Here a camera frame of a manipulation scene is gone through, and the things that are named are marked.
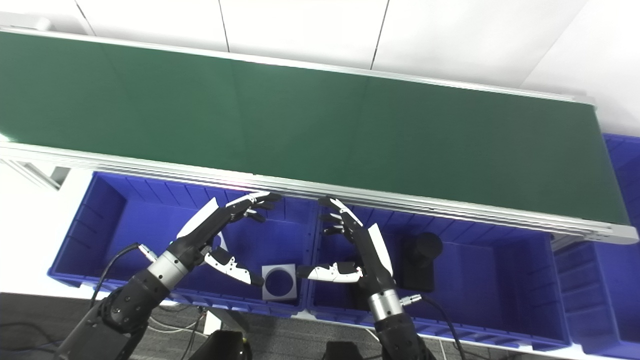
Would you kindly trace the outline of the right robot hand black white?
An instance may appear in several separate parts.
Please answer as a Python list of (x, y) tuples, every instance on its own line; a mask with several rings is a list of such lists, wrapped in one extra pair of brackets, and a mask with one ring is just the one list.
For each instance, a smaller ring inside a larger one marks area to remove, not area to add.
[(318, 199), (322, 207), (332, 210), (320, 218), (332, 226), (325, 228), (323, 235), (343, 235), (355, 246), (359, 264), (354, 261), (333, 262), (315, 265), (299, 265), (295, 269), (298, 278), (330, 283), (360, 283), (366, 296), (395, 290), (393, 267), (376, 224), (366, 227), (359, 217), (340, 199), (323, 196)]

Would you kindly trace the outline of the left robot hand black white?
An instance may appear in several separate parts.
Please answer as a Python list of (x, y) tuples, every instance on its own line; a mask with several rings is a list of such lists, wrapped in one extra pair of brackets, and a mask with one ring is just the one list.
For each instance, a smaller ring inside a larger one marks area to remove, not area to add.
[(244, 218), (265, 223), (266, 218), (257, 209), (272, 210), (281, 198), (278, 193), (258, 191), (240, 196), (224, 206), (219, 206), (213, 198), (183, 226), (167, 250), (187, 272), (208, 264), (234, 280), (263, 287), (265, 279), (262, 276), (247, 269), (228, 250), (214, 247), (213, 240), (226, 226)]

